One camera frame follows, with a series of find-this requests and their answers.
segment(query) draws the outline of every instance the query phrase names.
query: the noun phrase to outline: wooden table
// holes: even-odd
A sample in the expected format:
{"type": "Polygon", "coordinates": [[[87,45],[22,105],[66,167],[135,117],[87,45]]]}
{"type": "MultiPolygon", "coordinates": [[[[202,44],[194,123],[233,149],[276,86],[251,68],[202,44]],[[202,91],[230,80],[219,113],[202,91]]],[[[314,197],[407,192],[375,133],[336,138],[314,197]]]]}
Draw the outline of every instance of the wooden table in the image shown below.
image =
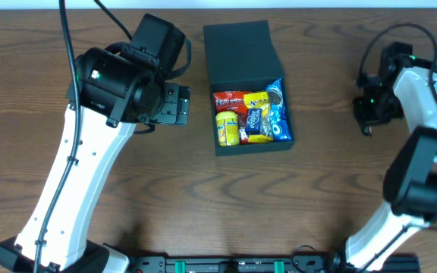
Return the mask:
{"type": "MultiPolygon", "coordinates": [[[[146,11],[115,15],[133,33],[146,11]]],[[[411,21],[437,37],[437,10],[303,9],[148,11],[173,22],[193,43],[188,127],[160,126],[134,136],[109,175],[89,238],[176,255],[285,254],[309,244],[328,250],[357,232],[382,201],[382,181],[408,136],[405,121],[363,137],[351,112],[354,80],[367,43],[411,21]],[[286,71],[297,144],[287,152],[214,155],[202,26],[269,20],[286,71]]],[[[99,10],[69,11],[76,54],[126,40],[99,10]]],[[[393,33],[431,58],[416,30],[393,33]]],[[[182,54],[179,64],[185,62],[182,54]]],[[[70,83],[57,11],[0,11],[0,241],[30,217],[57,152],[70,83]]],[[[437,272],[437,233],[423,232],[398,252],[437,272]]]]}

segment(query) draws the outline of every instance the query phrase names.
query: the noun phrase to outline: yellow can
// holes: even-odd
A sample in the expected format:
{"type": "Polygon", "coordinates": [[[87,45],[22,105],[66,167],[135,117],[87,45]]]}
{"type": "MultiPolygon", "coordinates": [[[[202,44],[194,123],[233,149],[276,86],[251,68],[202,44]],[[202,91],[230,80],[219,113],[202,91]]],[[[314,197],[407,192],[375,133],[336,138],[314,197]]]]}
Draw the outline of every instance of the yellow can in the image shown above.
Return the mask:
{"type": "Polygon", "coordinates": [[[215,119],[217,120],[217,135],[220,146],[239,145],[237,114],[232,111],[224,111],[218,113],[215,119]]]}

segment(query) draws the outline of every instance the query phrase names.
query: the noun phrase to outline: yellow snack package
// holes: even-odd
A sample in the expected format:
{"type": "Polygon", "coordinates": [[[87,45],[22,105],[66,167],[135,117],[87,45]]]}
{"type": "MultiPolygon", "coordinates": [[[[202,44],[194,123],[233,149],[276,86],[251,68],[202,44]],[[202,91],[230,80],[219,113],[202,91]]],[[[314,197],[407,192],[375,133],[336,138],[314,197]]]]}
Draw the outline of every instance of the yellow snack package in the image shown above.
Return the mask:
{"type": "Polygon", "coordinates": [[[249,143],[269,143],[273,141],[271,127],[271,104],[266,91],[244,95],[247,107],[246,132],[249,132],[249,143]]]}

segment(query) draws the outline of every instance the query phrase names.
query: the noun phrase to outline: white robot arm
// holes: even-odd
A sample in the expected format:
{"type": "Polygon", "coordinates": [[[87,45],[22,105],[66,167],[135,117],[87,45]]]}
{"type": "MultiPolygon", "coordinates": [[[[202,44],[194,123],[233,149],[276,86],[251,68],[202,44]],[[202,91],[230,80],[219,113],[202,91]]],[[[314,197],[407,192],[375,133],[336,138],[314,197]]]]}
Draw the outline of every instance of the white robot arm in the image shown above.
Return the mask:
{"type": "MultiPolygon", "coordinates": [[[[399,55],[403,45],[395,43],[386,49],[387,52],[399,55]]],[[[411,61],[416,60],[416,57],[410,54],[395,58],[396,64],[405,64],[408,58],[411,61]]],[[[432,90],[428,84],[429,69],[419,66],[401,67],[398,70],[398,75],[394,79],[389,79],[392,84],[391,94],[400,102],[404,117],[407,121],[409,131],[414,133],[417,128],[419,130],[437,131],[437,104],[432,90]]],[[[437,73],[433,73],[434,90],[437,96],[437,73]]],[[[371,108],[376,108],[376,114],[383,113],[385,116],[376,118],[374,124],[382,118],[388,120],[388,113],[395,113],[396,109],[392,109],[398,105],[392,97],[386,98],[385,93],[375,87],[366,89],[366,96],[377,96],[375,99],[380,99],[384,96],[384,105],[370,105],[371,108]],[[379,108],[391,108],[384,112],[379,111],[379,108]]],[[[373,102],[375,99],[365,98],[365,102],[373,102]]],[[[356,117],[359,118],[360,98],[354,100],[354,105],[357,107],[356,117]]],[[[364,117],[372,117],[374,115],[364,115],[364,117]]],[[[369,121],[359,121],[360,126],[368,124],[369,121]]],[[[371,133],[370,128],[363,132],[371,133]]],[[[357,234],[348,238],[345,245],[345,258],[348,264],[355,268],[364,268],[367,271],[378,271],[382,268],[384,261],[409,237],[413,236],[422,229],[429,228],[431,223],[427,220],[437,221],[437,174],[430,172],[433,164],[437,164],[437,132],[432,133],[430,137],[417,139],[416,143],[409,141],[401,151],[401,154],[395,160],[384,181],[384,197],[381,207],[357,234]],[[398,175],[399,180],[391,180],[392,175],[398,175]],[[416,187],[423,187],[417,193],[414,193],[416,187]]]]}
{"type": "MultiPolygon", "coordinates": [[[[42,250],[43,266],[50,262],[60,265],[60,270],[73,265],[86,249],[87,231],[97,200],[112,165],[124,144],[133,135],[135,123],[121,122],[116,128],[105,124],[107,117],[81,106],[82,122],[77,150],[79,162],[71,169],[67,182],[54,208],[45,235],[46,245],[42,250]]],[[[67,163],[74,138],[75,111],[68,106],[65,112],[64,131],[55,161],[46,181],[38,204],[24,229],[18,234],[15,246],[21,254],[33,259],[36,235],[49,208],[50,200],[60,181],[67,163]]],[[[129,259],[120,254],[120,271],[123,272],[129,259]]]]}

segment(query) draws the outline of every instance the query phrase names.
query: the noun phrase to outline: open black box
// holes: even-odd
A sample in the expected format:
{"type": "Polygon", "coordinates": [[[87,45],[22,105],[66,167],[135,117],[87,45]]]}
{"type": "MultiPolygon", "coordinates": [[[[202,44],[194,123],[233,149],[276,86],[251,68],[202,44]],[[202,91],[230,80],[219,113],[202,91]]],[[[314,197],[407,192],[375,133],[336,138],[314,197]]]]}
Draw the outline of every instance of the open black box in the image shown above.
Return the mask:
{"type": "Polygon", "coordinates": [[[285,72],[272,46],[268,21],[204,26],[203,37],[210,82],[215,155],[240,155],[290,149],[295,140],[285,86],[285,72]],[[283,79],[283,100],[292,141],[220,146],[213,93],[262,91],[278,78],[283,79]]]}

